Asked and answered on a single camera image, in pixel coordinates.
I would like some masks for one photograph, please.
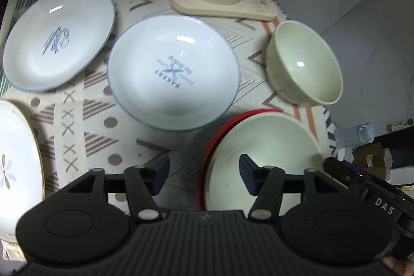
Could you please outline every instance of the red bowl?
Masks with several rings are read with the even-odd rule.
[[[206,181],[207,170],[210,164],[211,157],[213,156],[217,146],[220,144],[222,139],[239,122],[245,120],[246,118],[250,116],[260,114],[260,113],[266,113],[268,111],[277,111],[279,113],[283,113],[283,110],[280,110],[280,109],[254,109],[254,110],[246,111],[245,113],[237,115],[235,118],[231,119],[225,125],[223,125],[220,128],[220,130],[216,132],[216,134],[213,136],[210,142],[207,144],[207,147],[204,150],[204,153],[200,159],[200,163],[198,164],[197,176],[195,180],[194,198],[195,198],[195,208],[197,210],[204,211],[206,209],[205,198],[204,198],[204,185]]]

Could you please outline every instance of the beige kettle base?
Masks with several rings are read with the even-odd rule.
[[[273,0],[241,0],[237,4],[213,4],[204,0],[170,0],[178,12],[197,16],[216,16],[271,21],[279,9]]]

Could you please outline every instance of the white plate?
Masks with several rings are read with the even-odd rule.
[[[163,130],[190,130],[220,117],[239,88],[239,64],[225,39],[187,16],[144,19],[116,41],[111,90],[125,111]]]
[[[38,0],[7,39],[3,67],[8,80],[32,92],[65,83],[98,54],[114,20],[111,0]]]
[[[43,167],[32,129],[17,107],[0,100],[0,239],[17,242],[18,220],[44,197]]]
[[[256,197],[239,173],[239,157],[247,153],[262,167],[276,166],[286,174],[302,175],[306,168],[322,171],[321,150],[309,130],[283,113],[261,113],[236,125],[217,147],[206,176],[206,209],[242,209],[247,216]],[[284,195],[280,215],[300,203],[300,195]]]

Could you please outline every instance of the hand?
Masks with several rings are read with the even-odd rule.
[[[399,276],[414,276],[413,262],[386,257],[384,258],[384,264]]]

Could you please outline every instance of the tablecloth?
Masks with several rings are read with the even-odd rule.
[[[145,164],[165,153],[170,156],[171,168],[161,193],[154,198],[156,203],[168,209],[194,209],[193,183],[204,147],[229,119],[260,107],[282,109],[312,132],[325,157],[335,153],[335,126],[328,108],[305,108],[284,102],[266,81],[263,51],[278,23],[287,19],[281,8],[277,19],[269,23],[198,17],[220,31],[234,49],[241,70],[239,91],[233,105],[217,121],[194,131],[168,132],[135,121],[117,105],[108,86],[107,62],[115,39],[128,27],[147,16],[174,11],[168,0],[112,1],[117,13],[113,32],[97,57],[73,80],[46,93],[24,93],[8,83],[1,69],[1,97],[23,111],[37,137],[46,197],[91,168],[100,167],[109,174],[122,173],[129,166]],[[32,2],[9,0],[0,47]],[[108,199],[128,214],[125,195],[110,194]]]

